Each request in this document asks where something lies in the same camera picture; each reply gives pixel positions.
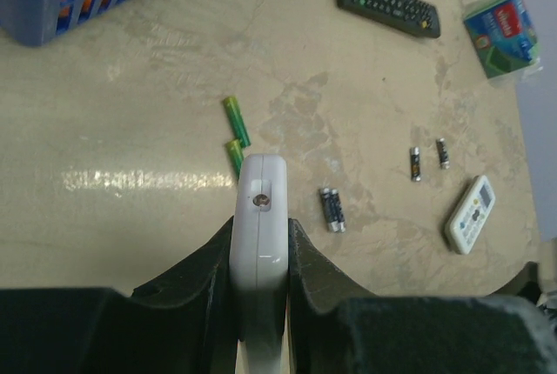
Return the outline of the white red remote control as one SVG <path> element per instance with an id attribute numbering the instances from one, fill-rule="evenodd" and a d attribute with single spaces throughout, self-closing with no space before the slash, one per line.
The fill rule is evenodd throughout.
<path id="1" fill-rule="evenodd" d="M 229 255 L 238 339 L 249 373 L 280 373 L 288 275 L 287 168 L 276 154 L 245 158 Z"/>

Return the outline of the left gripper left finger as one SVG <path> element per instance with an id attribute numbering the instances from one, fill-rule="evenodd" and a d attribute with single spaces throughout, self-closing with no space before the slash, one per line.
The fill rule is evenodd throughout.
<path id="1" fill-rule="evenodd" d="M 233 373 L 232 222 L 138 286 L 1 292 L 3 373 Z"/>

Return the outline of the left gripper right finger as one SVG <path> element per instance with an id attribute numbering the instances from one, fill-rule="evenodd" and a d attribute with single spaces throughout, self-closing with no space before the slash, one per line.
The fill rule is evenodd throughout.
<path id="1" fill-rule="evenodd" d="M 553 373 L 556 313 L 527 263 L 485 297 L 379 297 L 288 222 L 293 373 Z"/>

